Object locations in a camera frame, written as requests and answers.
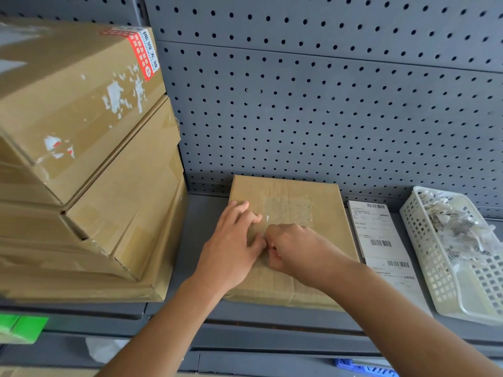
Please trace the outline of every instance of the white plastic basket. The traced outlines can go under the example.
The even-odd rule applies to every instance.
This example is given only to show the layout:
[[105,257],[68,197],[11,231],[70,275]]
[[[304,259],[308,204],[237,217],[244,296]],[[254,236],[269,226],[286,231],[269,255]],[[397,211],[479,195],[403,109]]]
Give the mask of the white plastic basket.
[[471,264],[454,272],[448,254],[423,207],[419,194],[443,192],[450,204],[484,221],[468,197],[459,193],[415,186],[400,209],[424,279],[438,313],[489,325],[503,325],[503,258],[487,257],[487,265]]

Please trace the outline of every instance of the green object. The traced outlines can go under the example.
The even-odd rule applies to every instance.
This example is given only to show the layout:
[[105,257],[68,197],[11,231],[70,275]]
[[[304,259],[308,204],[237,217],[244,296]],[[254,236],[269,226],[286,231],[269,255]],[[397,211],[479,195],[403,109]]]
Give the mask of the green object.
[[49,318],[0,315],[0,344],[33,344]]

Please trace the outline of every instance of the left hand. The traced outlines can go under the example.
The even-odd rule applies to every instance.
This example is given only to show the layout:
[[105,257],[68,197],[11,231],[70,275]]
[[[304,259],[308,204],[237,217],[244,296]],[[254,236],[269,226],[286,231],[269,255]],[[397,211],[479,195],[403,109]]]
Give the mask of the left hand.
[[261,221],[248,209],[249,203],[230,202],[217,222],[215,232],[203,246],[194,276],[208,284],[222,296],[239,285],[266,247],[259,233],[251,246],[247,246],[247,231],[251,224]]

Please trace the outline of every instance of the red label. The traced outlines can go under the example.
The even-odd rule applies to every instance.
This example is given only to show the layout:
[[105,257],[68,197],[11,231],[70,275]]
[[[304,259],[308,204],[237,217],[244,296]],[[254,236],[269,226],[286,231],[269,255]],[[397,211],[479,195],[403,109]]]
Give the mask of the red label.
[[138,61],[138,65],[143,72],[143,77],[146,81],[149,81],[151,79],[156,68],[152,67],[152,63],[150,62],[146,47],[139,33],[135,31],[123,31],[111,28],[109,30],[102,31],[100,34],[104,36],[120,36],[127,38],[129,43],[131,44],[131,47],[133,48],[136,60]]

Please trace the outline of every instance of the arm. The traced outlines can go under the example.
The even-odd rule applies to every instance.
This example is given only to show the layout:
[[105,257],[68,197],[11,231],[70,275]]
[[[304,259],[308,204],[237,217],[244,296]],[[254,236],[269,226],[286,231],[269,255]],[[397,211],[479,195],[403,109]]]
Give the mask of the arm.
[[206,317],[227,291],[244,280],[266,246],[263,236],[257,235],[247,247],[248,227],[261,220],[247,208],[247,202],[229,204],[203,247],[194,275],[97,377],[175,375]]
[[503,375],[502,369],[410,303],[372,269],[311,229],[270,225],[266,239],[269,266],[340,304],[400,376]]

